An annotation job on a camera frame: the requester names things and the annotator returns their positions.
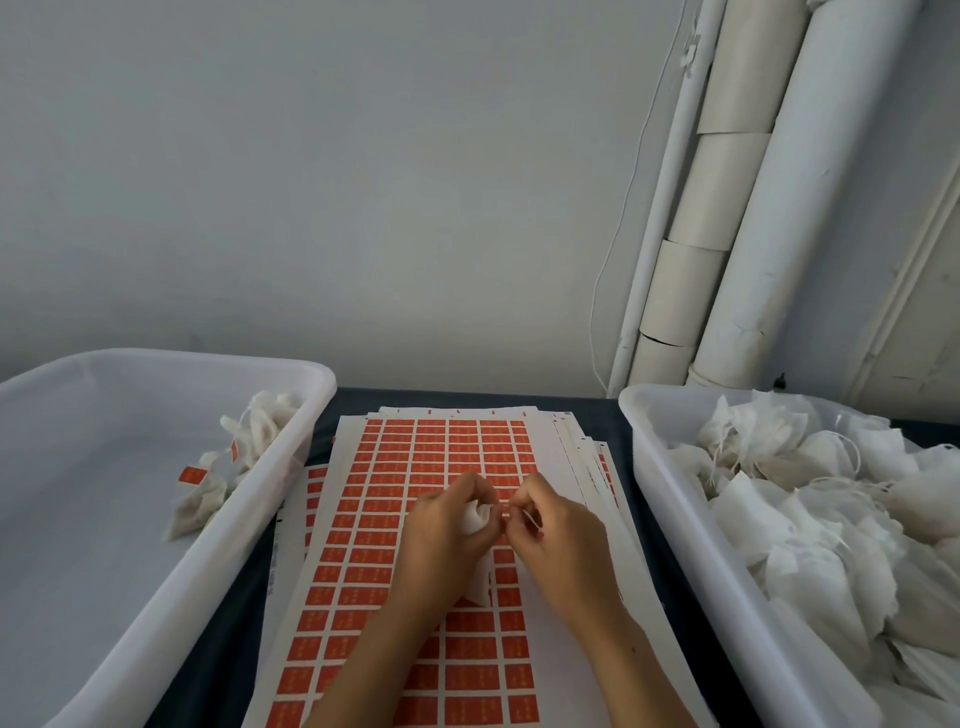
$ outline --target white wall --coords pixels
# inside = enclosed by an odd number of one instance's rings
[[[840,400],[864,331],[960,149],[960,2],[928,0],[907,40],[764,385]]]
[[[6,0],[0,378],[147,346],[599,395],[590,290],[679,7]],[[680,77],[601,283],[604,375]]]

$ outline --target translucent plastic tray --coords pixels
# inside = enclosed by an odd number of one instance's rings
[[[770,728],[849,728],[823,678],[808,665],[704,505],[683,483],[662,441],[696,444],[717,399],[749,401],[750,392],[639,384],[620,394],[634,431],[634,474],[690,587]],[[846,433],[851,415],[834,402],[808,398],[825,429]]]
[[[184,466],[250,397],[303,406],[199,536],[161,541]],[[0,723],[138,726],[302,468],[336,391],[303,361],[148,350],[0,384]]]

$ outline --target hand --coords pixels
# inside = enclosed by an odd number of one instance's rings
[[[532,532],[521,510],[542,523],[541,533]],[[629,618],[616,587],[606,527],[580,503],[559,496],[539,473],[527,475],[511,498],[506,530],[516,555],[578,642],[588,641],[594,627]]]
[[[493,506],[490,520],[463,532],[467,503]],[[464,473],[442,493],[420,497],[407,514],[387,605],[432,630],[463,595],[480,557],[503,533],[496,490],[477,473]]]

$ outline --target table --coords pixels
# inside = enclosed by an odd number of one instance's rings
[[[307,465],[327,461],[337,422],[343,415],[365,415],[381,406],[490,408],[520,405],[572,412],[586,435],[610,444],[654,586],[704,698],[722,726],[760,726],[750,700],[636,486],[630,425],[616,400],[345,387],[337,391],[314,427]],[[156,706],[148,726],[235,728],[243,722],[253,693],[273,542],[274,524],[271,522]]]

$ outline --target white cable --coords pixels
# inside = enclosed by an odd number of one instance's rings
[[[616,230],[613,231],[613,238],[604,255],[603,265],[600,266],[600,273],[597,274],[597,280],[593,282],[593,296],[590,299],[590,320],[588,324],[588,335],[590,340],[590,365],[593,367],[593,375],[597,377],[600,386],[604,392],[607,391],[608,384],[597,372],[596,354],[593,350],[593,309],[597,305],[597,286],[600,285],[600,278],[607,269],[607,263],[610,261],[610,254],[613,252],[613,244],[616,242],[616,236],[620,234],[620,227],[623,225],[623,217],[627,213],[627,200],[630,198],[630,189],[634,186],[636,179],[636,169],[640,165],[640,147],[643,145],[643,135],[647,131],[647,124],[650,123],[650,116],[654,112],[654,104],[657,102],[657,96],[660,95],[660,84],[663,83],[663,74],[666,72],[667,64],[670,62],[670,56],[673,55],[674,46],[677,45],[677,38],[680,37],[680,29],[684,26],[684,13],[686,12],[686,0],[680,5],[680,17],[677,18],[677,29],[673,32],[673,40],[670,42],[670,48],[667,50],[666,58],[663,59],[663,65],[660,67],[660,75],[657,77],[657,85],[654,86],[654,97],[650,100],[650,108],[647,110],[646,118],[643,119],[643,126],[640,127],[640,139],[636,141],[636,157],[634,158],[634,173],[630,176],[630,182],[627,184],[627,191],[623,195],[623,205],[620,207],[620,218],[616,221]]]

